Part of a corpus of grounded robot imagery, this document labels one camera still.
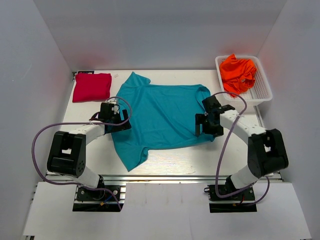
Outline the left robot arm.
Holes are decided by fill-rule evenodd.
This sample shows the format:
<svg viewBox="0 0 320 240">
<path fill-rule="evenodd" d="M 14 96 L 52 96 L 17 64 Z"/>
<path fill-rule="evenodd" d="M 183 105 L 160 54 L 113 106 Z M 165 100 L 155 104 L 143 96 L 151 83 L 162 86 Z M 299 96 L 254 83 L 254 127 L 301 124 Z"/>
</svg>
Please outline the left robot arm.
<svg viewBox="0 0 320 240">
<path fill-rule="evenodd" d="M 111 133 L 132 128 L 132 109 L 121 109 L 116 101 L 103 102 L 100 111 L 87 123 L 72 131 L 57 131 L 52 140 L 47 160 L 47 170 L 67 176 L 76 184 L 88 188 L 88 193 L 99 200 L 105 196 L 102 177 L 86 166 L 87 145 Z"/>
</svg>

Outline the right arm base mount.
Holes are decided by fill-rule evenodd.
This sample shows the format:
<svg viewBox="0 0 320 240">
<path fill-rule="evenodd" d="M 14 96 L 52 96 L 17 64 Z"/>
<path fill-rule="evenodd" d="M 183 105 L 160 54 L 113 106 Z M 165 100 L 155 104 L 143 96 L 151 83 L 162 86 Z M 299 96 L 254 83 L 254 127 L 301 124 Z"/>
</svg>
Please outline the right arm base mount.
<svg viewBox="0 0 320 240">
<path fill-rule="evenodd" d="M 209 212 L 212 214 L 257 212 L 256 198 L 252 187 L 225 198 L 217 196 L 214 184 L 206 186 L 203 191 L 208 195 Z"/>
</svg>

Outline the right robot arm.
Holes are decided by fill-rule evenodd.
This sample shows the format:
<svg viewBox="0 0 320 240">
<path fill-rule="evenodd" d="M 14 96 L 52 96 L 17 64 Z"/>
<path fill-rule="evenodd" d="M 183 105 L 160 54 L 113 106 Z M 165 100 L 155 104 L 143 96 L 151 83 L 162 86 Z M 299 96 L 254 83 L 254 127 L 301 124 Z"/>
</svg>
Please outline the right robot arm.
<svg viewBox="0 0 320 240">
<path fill-rule="evenodd" d="M 216 185 L 214 193 L 220 199 L 238 199 L 244 190 L 260 178 L 288 167 L 289 160 L 281 132 L 265 129 L 247 119 L 231 105 L 221 105 L 212 95 L 202 101 L 205 112 L 195 115 L 195 135 L 221 137 L 224 129 L 235 134 L 247 145 L 247 164 L 227 177 L 224 187 Z"/>
</svg>

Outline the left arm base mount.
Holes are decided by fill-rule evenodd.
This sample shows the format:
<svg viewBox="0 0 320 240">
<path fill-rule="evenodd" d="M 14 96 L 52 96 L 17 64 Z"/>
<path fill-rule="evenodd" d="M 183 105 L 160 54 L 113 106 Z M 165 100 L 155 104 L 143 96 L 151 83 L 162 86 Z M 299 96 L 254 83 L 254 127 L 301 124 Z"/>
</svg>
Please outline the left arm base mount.
<svg viewBox="0 0 320 240">
<path fill-rule="evenodd" d="M 100 176 L 97 187 L 102 190 L 88 190 L 77 187 L 73 212 L 119 213 L 125 202 L 125 185 L 104 181 Z"/>
</svg>

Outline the teal t-shirt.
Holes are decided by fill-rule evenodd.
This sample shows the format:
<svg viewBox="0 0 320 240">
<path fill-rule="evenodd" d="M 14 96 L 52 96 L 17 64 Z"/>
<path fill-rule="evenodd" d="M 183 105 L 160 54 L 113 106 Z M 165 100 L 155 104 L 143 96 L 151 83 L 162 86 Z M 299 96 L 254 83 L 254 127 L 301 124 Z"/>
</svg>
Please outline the teal t-shirt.
<svg viewBox="0 0 320 240">
<path fill-rule="evenodd" d="M 114 132 L 114 148 L 127 171 L 148 159 L 149 150 L 185 148 L 214 141 L 195 134 L 195 115 L 204 113 L 202 101 L 210 97 L 202 84 L 156 85 L 132 72 L 117 96 L 131 106 L 131 129 Z"/>
</svg>

